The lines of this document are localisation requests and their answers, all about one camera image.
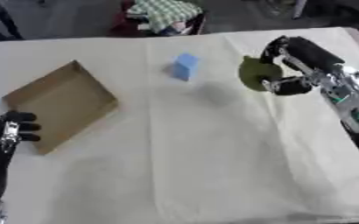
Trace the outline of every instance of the white tablecloth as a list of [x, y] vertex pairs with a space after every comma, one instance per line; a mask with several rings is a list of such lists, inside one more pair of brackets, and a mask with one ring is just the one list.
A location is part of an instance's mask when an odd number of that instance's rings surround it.
[[[283, 34], [359, 68], [359, 46], [341, 28], [0, 43], [0, 99], [79, 60], [121, 103], [49, 155], [20, 145], [9, 223], [358, 218], [359, 151], [317, 90], [275, 97], [236, 78], [242, 55]], [[181, 53], [200, 58], [189, 82], [168, 74]]]

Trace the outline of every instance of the green plate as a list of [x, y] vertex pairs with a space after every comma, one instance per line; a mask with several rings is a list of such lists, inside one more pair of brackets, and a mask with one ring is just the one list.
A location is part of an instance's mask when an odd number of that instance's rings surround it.
[[263, 64], [259, 59], [243, 56], [243, 63], [239, 67], [239, 78], [246, 87], [256, 91], [266, 91], [261, 84], [263, 78], [275, 81], [282, 77], [283, 71], [280, 66]]

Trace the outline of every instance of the blue cube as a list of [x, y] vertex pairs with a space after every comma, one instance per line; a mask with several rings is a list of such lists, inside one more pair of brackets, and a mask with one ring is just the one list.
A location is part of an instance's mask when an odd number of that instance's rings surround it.
[[198, 60], [189, 53], [182, 53], [174, 62], [173, 76], [182, 81], [189, 81], [194, 75]]

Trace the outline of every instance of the cardboard tray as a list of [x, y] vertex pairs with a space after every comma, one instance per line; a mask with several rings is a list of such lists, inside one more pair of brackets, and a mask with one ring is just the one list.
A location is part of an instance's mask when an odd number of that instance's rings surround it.
[[73, 61], [43, 78], [6, 95], [11, 109], [32, 112], [42, 125], [40, 154], [53, 151], [100, 117], [117, 107], [117, 99]]

